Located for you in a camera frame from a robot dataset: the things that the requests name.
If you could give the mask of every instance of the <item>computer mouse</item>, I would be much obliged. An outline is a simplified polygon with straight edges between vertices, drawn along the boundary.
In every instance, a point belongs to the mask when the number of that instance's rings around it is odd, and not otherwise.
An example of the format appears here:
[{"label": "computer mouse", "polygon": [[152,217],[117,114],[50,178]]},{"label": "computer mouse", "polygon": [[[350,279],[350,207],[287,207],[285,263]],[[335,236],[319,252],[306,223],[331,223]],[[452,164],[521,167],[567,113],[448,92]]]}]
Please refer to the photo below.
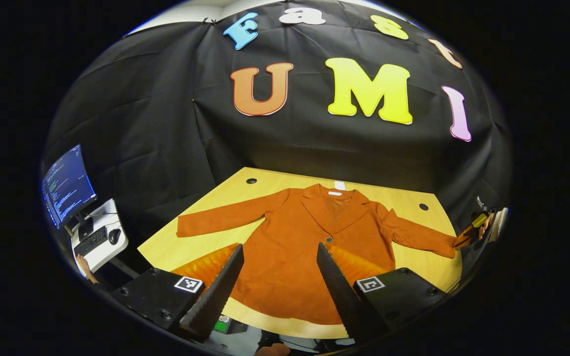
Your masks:
[{"label": "computer mouse", "polygon": [[109,232],[109,243],[111,245],[116,245],[118,243],[118,237],[120,237],[120,229],[114,228]]}]

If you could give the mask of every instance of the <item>wooden table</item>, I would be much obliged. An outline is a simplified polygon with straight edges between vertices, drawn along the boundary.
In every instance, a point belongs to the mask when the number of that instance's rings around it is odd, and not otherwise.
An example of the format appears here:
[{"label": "wooden table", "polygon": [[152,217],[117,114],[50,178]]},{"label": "wooden table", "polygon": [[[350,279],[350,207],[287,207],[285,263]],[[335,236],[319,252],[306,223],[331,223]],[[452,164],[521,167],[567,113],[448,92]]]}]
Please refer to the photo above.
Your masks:
[{"label": "wooden table", "polygon": [[[249,178],[255,178],[256,183],[247,184],[246,180]],[[182,215],[258,198],[287,188],[306,188],[318,183],[329,188],[335,187],[335,181],[327,178],[297,176],[246,167],[215,187],[186,209]],[[455,236],[448,216],[434,194],[350,182],[344,184],[346,190],[357,189],[369,200],[378,201],[389,210],[395,209],[400,217]],[[425,204],[427,210],[421,209],[420,204]],[[233,243],[244,243],[264,219],[231,230],[181,239],[176,237],[177,220],[174,219],[138,247],[138,250],[152,266],[171,271],[219,248]],[[459,252],[454,259],[447,259],[432,252],[414,250],[396,243],[393,243],[393,250],[396,268],[410,268],[444,291],[450,289],[461,277]],[[228,299],[222,313],[247,325],[287,336],[315,339],[348,338],[342,325],[318,325],[294,318],[275,318],[254,311],[233,298]]]}]

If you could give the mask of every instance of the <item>monitor screen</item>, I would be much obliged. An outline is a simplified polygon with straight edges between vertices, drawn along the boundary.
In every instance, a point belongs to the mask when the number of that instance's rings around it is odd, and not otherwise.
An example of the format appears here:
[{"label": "monitor screen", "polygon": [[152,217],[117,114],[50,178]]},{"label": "monitor screen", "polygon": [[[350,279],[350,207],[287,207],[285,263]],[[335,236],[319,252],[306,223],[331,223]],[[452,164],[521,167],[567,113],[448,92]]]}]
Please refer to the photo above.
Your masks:
[{"label": "monitor screen", "polygon": [[67,151],[47,170],[41,190],[56,228],[97,199],[83,165],[81,145]]}]

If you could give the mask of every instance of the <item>keyboard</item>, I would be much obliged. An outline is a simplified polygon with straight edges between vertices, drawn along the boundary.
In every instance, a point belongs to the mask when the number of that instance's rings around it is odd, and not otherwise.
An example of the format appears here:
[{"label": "keyboard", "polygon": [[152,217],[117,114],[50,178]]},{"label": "keyboard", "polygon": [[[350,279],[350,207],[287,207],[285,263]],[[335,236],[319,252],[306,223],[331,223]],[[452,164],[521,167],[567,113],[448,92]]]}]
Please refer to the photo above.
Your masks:
[{"label": "keyboard", "polygon": [[90,253],[91,250],[98,247],[101,243],[107,240],[107,228],[104,226],[98,228],[98,230],[85,237],[85,239],[81,241],[79,245],[76,245],[74,247],[74,256],[78,256],[79,254],[85,256],[86,254]]}]

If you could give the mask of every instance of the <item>monitor stand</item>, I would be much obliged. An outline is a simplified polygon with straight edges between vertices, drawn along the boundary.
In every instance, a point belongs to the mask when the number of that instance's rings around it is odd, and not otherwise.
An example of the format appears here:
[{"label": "monitor stand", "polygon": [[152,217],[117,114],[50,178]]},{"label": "monitor stand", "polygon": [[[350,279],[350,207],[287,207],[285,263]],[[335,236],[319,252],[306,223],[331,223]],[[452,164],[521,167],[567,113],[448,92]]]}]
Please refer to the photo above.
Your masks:
[{"label": "monitor stand", "polygon": [[82,239],[94,231],[94,219],[92,217],[85,219],[81,212],[77,212],[74,217],[79,222],[79,241],[82,241]]}]

